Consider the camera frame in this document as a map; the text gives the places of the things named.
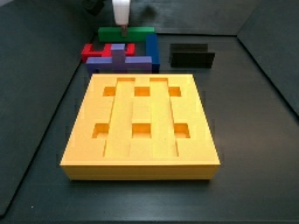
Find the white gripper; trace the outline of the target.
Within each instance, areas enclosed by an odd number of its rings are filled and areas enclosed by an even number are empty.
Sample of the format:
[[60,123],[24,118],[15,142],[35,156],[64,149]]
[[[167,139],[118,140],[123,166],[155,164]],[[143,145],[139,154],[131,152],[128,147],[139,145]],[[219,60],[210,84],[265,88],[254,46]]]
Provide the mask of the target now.
[[115,21],[118,25],[122,25],[122,37],[127,36],[127,25],[130,18],[130,5],[131,0],[112,0]]

